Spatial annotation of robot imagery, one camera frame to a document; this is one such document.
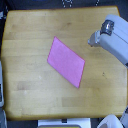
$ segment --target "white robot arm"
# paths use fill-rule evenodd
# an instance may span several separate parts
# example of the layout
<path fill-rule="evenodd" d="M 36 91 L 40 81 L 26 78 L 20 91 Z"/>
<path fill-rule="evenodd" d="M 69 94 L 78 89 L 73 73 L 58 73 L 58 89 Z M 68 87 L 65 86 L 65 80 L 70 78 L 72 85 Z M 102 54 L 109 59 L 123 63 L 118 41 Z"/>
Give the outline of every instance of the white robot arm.
<path fill-rule="evenodd" d="M 128 68 L 128 22 L 116 15 L 108 15 L 101 30 L 92 34 L 88 44 L 101 46 Z"/>

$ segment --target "metal bracket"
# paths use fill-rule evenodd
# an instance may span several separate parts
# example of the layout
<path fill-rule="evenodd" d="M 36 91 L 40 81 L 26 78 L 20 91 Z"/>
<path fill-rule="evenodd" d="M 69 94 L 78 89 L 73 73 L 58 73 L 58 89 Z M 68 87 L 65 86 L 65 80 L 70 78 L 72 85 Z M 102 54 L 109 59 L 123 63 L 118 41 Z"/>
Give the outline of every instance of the metal bracket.
<path fill-rule="evenodd" d="M 114 29 L 114 22 L 111 20 L 105 20 L 105 22 L 102 24 L 100 35 L 108 34 L 109 36 L 111 36 L 113 29 Z"/>

